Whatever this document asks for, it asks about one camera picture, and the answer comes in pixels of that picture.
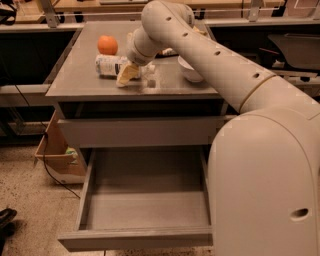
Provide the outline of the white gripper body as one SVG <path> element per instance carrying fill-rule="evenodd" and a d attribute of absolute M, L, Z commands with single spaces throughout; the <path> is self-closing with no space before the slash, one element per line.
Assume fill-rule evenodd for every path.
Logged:
<path fill-rule="evenodd" d="M 138 66 L 146 66 L 155 56 L 166 48 L 166 46 L 153 40 L 140 26 L 133 32 L 133 40 L 127 41 L 126 55 L 127 58 Z"/>

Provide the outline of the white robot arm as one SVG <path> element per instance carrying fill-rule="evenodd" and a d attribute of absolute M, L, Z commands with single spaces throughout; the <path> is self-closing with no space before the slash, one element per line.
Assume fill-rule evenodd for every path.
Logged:
<path fill-rule="evenodd" d="M 184 4 L 151 1 L 141 22 L 119 82 L 170 47 L 238 113 L 216 135 L 208 159 L 215 256 L 320 256 L 320 104 L 194 31 Z"/>

